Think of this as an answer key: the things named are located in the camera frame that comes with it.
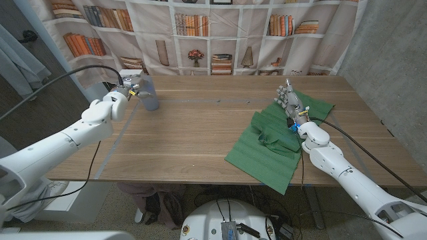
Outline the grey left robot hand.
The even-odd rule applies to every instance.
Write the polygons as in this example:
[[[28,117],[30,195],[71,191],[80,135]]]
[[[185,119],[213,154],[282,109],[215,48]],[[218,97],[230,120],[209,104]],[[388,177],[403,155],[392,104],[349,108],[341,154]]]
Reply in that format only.
[[[122,84],[117,84],[115,90],[125,95],[128,99],[136,96],[140,99],[154,98],[155,90],[152,80],[147,75],[125,75],[121,78]]]

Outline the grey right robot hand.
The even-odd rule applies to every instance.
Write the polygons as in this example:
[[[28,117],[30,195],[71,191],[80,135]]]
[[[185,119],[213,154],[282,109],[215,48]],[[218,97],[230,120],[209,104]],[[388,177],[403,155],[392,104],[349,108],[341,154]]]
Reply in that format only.
[[[278,96],[274,101],[285,110],[286,115],[296,125],[303,125],[308,122],[308,111],[294,92],[289,79],[286,79],[286,86],[280,85],[276,92]]]

